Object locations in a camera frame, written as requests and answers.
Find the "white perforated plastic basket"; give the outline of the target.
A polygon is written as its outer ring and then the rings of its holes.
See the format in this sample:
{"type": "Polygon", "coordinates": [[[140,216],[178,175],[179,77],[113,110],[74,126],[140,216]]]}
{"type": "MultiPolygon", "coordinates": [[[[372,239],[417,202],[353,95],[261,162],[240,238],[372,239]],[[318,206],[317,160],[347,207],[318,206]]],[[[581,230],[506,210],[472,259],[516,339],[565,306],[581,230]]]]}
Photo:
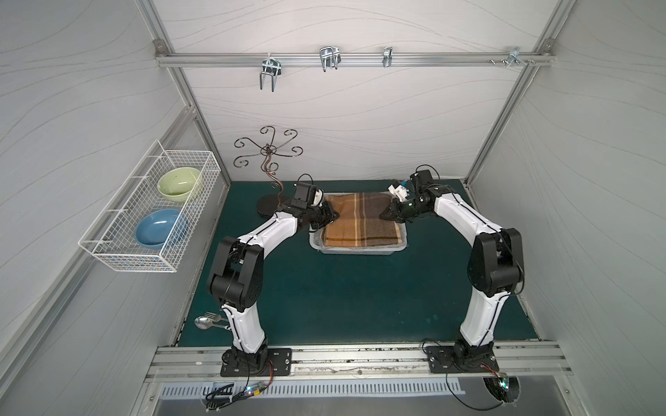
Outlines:
{"type": "MultiPolygon", "coordinates": [[[[341,193],[341,192],[326,193],[324,195],[324,198],[328,194],[341,195],[341,194],[348,194],[348,193],[341,193]]],[[[324,247],[324,243],[323,243],[323,239],[322,239],[324,229],[320,229],[317,232],[311,232],[310,237],[309,237],[309,243],[310,243],[310,246],[314,250],[319,251],[323,254],[331,254],[331,255],[372,255],[372,256],[380,256],[380,255],[384,256],[384,255],[386,255],[386,256],[388,256],[388,255],[393,254],[397,251],[404,250],[408,245],[406,225],[399,224],[399,223],[398,223],[398,225],[401,228],[402,236],[405,238],[405,242],[403,244],[381,246],[381,247],[367,247],[367,248],[360,248],[360,249],[344,249],[344,248],[324,247]]]]}

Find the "brown plaid scarf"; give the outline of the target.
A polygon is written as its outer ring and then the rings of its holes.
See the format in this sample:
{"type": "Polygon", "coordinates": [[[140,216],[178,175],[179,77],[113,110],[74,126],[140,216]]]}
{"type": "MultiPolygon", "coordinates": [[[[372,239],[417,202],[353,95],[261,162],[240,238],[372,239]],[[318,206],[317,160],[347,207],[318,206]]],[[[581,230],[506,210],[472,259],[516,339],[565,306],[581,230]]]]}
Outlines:
{"type": "Polygon", "coordinates": [[[338,218],[324,228],[324,247],[360,249],[405,242],[398,223],[380,218],[393,199],[388,193],[328,194],[325,199],[338,218]]]}

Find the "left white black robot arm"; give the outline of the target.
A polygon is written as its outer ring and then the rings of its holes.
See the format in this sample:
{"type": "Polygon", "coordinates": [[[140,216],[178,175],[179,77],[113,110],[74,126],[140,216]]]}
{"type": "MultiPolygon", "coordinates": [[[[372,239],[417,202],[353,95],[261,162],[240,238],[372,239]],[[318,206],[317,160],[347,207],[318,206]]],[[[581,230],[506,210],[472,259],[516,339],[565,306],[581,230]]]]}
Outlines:
{"type": "Polygon", "coordinates": [[[208,292],[225,313],[233,335],[232,355],[261,367],[268,354],[267,338],[256,303],[264,282],[265,259],[282,242],[303,229],[323,228],[339,215],[315,185],[296,183],[295,194],[254,230],[225,237],[215,251],[208,292]]]}

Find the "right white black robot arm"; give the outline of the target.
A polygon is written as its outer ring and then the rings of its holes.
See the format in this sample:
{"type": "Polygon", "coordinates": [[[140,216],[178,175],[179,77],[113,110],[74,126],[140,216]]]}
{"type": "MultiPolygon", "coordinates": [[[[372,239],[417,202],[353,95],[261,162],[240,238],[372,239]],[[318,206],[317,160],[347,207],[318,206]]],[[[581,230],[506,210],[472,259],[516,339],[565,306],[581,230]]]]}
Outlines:
{"type": "Polygon", "coordinates": [[[473,289],[452,358],[460,367],[488,359],[501,310],[525,279],[522,235],[482,216],[453,188],[435,183],[429,170],[417,170],[409,181],[396,180],[388,188],[392,200],[381,219],[405,223],[433,213],[470,245],[468,279],[473,289]]]}

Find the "bronze scroll jewelry stand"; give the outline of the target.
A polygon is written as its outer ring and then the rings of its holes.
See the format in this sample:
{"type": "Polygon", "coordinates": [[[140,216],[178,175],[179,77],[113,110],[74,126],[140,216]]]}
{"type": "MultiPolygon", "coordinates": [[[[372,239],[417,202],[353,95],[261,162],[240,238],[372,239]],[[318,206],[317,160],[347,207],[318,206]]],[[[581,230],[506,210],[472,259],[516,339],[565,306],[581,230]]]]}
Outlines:
{"type": "Polygon", "coordinates": [[[264,173],[272,182],[272,187],[277,189],[276,193],[267,194],[261,197],[256,204],[256,211],[259,216],[263,218],[270,217],[279,206],[286,201],[286,196],[284,196],[284,184],[277,177],[277,171],[279,170],[279,163],[276,161],[277,158],[296,158],[303,154],[303,147],[293,146],[291,142],[298,137],[298,131],[296,129],[286,129],[284,130],[285,141],[282,144],[277,144],[277,129],[274,126],[263,126],[260,128],[260,133],[262,135],[268,135],[271,133],[271,139],[266,142],[264,145],[258,144],[255,140],[249,137],[241,137],[234,140],[233,146],[237,149],[243,149],[252,145],[257,151],[253,154],[241,154],[233,160],[233,166],[235,168],[245,168],[249,166],[250,159],[253,157],[262,157],[263,160],[260,163],[260,171],[264,173]]]}

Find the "green ceramic bowl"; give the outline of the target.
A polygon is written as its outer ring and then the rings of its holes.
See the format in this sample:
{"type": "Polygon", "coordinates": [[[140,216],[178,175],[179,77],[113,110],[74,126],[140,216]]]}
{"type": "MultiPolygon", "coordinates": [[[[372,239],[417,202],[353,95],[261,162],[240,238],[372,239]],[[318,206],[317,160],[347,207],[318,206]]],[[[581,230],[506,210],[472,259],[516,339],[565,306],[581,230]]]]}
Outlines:
{"type": "Polygon", "coordinates": [[[178,204],[196,200],[203,188],[200,175],[199,169],[190,166],[173,169],[158,180],[157,191],[165,199],[178,204]]]}

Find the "metal fork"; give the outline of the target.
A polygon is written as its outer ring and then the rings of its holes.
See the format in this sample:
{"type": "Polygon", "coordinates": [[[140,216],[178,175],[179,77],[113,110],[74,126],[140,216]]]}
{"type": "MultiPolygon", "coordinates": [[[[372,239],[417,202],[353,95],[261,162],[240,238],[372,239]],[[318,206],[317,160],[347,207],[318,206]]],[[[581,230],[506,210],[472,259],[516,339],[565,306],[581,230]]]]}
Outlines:
{"type": "Polygon", "coordinates": [[[213,312],[206,312],[205,317],[213,322],[227,322],[225,317],[222,317],[222,315],[213,312]]]}

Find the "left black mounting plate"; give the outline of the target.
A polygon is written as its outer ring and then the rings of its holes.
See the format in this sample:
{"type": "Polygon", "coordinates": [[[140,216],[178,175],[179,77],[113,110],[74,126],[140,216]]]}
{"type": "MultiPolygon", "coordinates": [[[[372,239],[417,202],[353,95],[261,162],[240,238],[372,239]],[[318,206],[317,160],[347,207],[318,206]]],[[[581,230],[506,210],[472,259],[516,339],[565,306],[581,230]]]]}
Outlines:
{"type": "Polygon", "coordinates": [[[231,348],[222,355],[220,376],[288,376],[291,374],[291,360],[291,348],[262,347],[256,353],[231,348]]]}

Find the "black mounting plate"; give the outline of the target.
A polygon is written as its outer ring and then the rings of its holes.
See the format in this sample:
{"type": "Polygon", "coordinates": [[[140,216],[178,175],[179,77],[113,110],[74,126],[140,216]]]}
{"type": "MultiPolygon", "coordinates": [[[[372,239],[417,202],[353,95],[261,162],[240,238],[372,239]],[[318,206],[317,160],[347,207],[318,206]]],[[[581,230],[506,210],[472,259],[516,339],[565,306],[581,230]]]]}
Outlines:
{"type": "Polygon", "coordinates": [[[256,353],[231,348],[222,355],[220,376],[288,376],[291,374],[291,360],[291,348],[262,347],[256,353]]]}
{"type": "Polygon", "coordinates": [[[453,346],[433,345],[422,348],[432,374],[499,373],[500,367],[492,345],[468,347],[464,343],[453,346]]]}

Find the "small flat metal hook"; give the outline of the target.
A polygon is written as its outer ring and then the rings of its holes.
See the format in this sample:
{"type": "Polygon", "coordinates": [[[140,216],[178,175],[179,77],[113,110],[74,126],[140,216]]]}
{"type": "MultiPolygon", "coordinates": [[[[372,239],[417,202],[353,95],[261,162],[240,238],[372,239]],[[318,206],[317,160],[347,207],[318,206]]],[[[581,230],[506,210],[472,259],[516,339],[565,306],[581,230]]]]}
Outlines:
{"type": "Polygon", "coordinates": [[[392,59],[393,59],[393,48],[392,47],[385,47],[383,50],[383,67],[385,69],[388,69],[392,65],[392,59]]]}

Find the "double prong metal hook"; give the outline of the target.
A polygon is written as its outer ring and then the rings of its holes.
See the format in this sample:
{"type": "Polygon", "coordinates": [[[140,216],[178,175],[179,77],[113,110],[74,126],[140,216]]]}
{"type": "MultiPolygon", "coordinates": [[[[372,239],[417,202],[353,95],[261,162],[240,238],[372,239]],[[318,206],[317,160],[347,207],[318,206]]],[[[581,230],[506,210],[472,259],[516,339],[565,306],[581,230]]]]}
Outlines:
{"type": "Polygon", "coordinates": [[[267,81],[270,81],[271,91],[274,92],[277,86],[277,80],[281,74],[281,62],[272,57],[263,60],[259,74],[259,88],[263,90],[267,81]]]}

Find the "looped metal hook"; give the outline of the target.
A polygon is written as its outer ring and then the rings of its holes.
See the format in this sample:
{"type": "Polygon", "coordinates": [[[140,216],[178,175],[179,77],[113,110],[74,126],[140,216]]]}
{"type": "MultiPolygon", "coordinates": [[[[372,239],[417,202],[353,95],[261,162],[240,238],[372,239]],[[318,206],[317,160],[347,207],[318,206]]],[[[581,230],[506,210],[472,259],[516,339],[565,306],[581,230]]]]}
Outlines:
{"type": "Polygon", "coordinates": [[[328,69],[338,69],[342,60],[341,51],[335,46],[322,47],[319,50],[319,57],[324,72],[328,69]]]}

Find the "metal spoon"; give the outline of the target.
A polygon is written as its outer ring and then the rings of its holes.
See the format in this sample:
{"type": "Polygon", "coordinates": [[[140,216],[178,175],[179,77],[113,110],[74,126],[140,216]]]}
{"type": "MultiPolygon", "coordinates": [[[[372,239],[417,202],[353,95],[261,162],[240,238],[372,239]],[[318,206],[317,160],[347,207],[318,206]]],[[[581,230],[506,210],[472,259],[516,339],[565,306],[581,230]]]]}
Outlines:
{"type": "Polygon", "coordinates": [[[228,325],[221,325],[215,322],[213,319],[210,317],[196,317],[194,320],[195,326],[198,329],[201,330],[207,330],[207,329],[212,329],[212,328],[217,328],[217,329],[225,329],[229,330],[230,327],[228,325]]]}

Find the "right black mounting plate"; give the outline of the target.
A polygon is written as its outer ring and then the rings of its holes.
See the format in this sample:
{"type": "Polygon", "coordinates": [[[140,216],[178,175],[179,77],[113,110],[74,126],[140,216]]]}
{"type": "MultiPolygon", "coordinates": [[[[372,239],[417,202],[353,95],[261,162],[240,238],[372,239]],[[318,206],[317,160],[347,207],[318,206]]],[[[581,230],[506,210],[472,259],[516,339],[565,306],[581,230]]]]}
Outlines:
{"type": "Polygon", "coordinates": [[[464,343],[453,346],[433,345],[422,348],[432,374],[499,373],[500,367],[492,345],[468,347],[464,343]]]}

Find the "blue ceramic bowl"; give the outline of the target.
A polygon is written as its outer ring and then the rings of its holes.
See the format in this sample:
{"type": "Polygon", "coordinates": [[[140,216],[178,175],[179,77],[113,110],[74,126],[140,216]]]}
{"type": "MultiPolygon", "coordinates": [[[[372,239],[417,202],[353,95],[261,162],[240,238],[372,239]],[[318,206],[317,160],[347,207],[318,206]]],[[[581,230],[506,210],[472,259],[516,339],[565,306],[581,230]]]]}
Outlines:
{"type": "Polygon", "coordinates": [[[177,244],[187,235],[188,218],[174,208],[147,215],[135,228],[136,241],[149,249],[160,250],[166,243],[177,244]]]}

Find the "round black floor port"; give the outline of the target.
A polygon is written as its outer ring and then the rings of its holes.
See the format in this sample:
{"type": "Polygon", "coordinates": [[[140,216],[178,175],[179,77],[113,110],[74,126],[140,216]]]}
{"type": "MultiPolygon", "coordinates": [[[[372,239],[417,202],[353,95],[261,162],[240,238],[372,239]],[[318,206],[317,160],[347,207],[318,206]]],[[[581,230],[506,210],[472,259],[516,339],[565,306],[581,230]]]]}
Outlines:
{"type": "Polygon", "coordinates": [[[520,398],[520,381],[517,377],[485,377],[483,382],[486,390],[497,401],[509,404],[520,398]]]}

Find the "aluminium top rail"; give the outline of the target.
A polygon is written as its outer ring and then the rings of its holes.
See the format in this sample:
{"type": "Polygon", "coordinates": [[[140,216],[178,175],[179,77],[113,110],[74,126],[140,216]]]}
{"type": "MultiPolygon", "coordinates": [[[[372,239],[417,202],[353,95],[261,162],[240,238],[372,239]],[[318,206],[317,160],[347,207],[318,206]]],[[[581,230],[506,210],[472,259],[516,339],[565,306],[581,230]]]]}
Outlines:
{"type": "MultiPolygon", "coordinates": [[[[398,67],[504,67],[494,66],[489,60],[499,61],[510,51],[501,52],[462,52],[462,53],[408,53],[393,51],[391,68],[398,67]]],[[[550,66],[555,55],[520,52],[522,58],[532,59],[534,66],[550,66]]],[[[369,53],[341,52],[342,68],[383,68],[383,51],[369,53]]],[[[260,69],[263,60],[272,57],[282,64],[283,69],[321,68],[319,53],[174,53],[157,57],[163,68],[220,68],[220,69],[260,69]]]]}

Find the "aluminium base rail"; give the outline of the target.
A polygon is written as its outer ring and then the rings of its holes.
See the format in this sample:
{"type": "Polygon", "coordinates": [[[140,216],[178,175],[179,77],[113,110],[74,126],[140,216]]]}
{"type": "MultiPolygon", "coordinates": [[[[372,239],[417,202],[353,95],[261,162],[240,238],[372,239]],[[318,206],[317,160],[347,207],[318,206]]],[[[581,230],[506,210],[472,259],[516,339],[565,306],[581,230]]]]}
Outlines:
{"type": "MultiPolygon", "coordinates": [[[[367,380],[388,378],[434,378],[428,369],[423,347],[440,341],[420,343],[333,344],[291,346],[291,374],[277,377],[287,381],[367,380]]],[[[149,365],[145,382],[239,381],[242,377],[221,377],[225,347],[158,348],[149,365]]],[[[498,341],[494,355],[499,370],[510,376],[572,375],[571,365],[555,341],[498,341]]],[[[454,377],[483,377],[493,373],[450,374],[454,377]]]]}

